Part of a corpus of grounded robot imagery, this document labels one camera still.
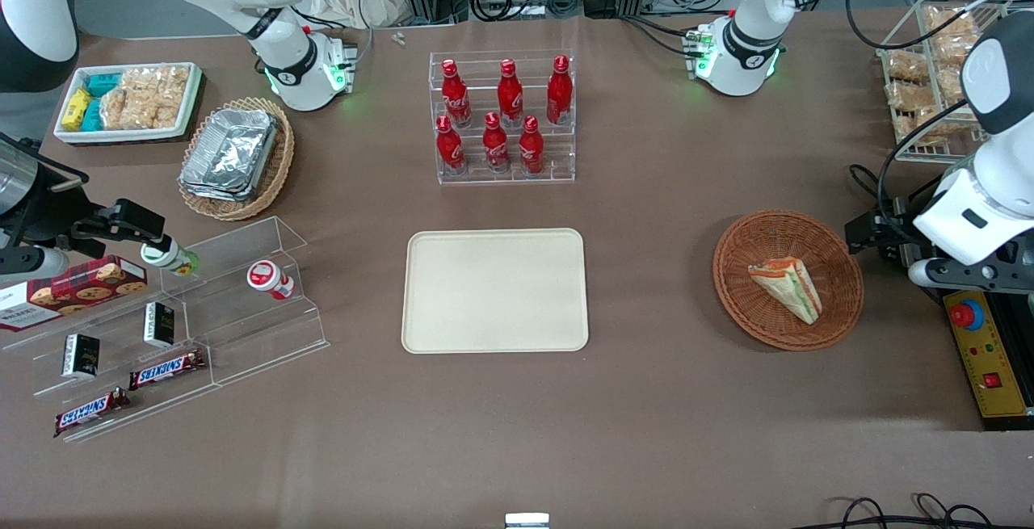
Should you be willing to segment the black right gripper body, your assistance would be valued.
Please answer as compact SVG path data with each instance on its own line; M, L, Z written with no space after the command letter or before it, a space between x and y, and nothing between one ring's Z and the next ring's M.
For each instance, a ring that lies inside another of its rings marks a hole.
M82 189L87 182L85 173L41 156L39 141L3 135L1 227L5 243L103 255L101 241L73 235L78 222L100 209Z

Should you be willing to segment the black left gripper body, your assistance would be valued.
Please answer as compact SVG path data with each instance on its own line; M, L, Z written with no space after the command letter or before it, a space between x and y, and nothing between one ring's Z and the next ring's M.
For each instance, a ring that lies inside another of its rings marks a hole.
M917 260L918 245L902 228L898 209L890 199L876 198L869 213L869 243L881 260Z

